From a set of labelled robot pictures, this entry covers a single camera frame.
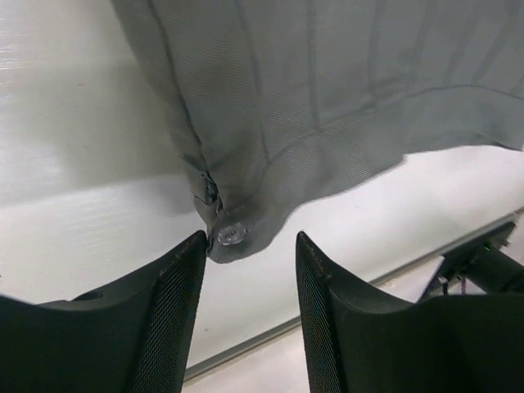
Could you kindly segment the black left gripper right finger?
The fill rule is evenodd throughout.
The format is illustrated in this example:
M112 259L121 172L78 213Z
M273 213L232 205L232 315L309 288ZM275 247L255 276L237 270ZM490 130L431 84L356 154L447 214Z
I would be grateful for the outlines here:
M523 292L412 303L344 269L305 233L296 280L312 392L523 389Z

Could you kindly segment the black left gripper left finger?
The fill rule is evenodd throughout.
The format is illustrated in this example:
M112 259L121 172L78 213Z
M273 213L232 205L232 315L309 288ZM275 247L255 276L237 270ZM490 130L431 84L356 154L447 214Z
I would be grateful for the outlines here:
M198 231L73 300L3 297L2 391L180 391L205 266L206 235Z

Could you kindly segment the grey pleated skirt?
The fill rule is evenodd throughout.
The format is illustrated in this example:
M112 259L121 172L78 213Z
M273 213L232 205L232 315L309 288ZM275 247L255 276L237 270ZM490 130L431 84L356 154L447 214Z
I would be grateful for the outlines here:
M228 264L404 156L523 145L520 1L115 1Z

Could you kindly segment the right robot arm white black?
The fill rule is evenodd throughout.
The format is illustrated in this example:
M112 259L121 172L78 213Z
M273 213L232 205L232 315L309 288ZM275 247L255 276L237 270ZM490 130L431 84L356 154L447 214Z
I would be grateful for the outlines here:
M467 281L486 294L522 293L523 265L501 251L515 227L514 222L501 224L444 253L419 300L446 296L457 283L465 293Z

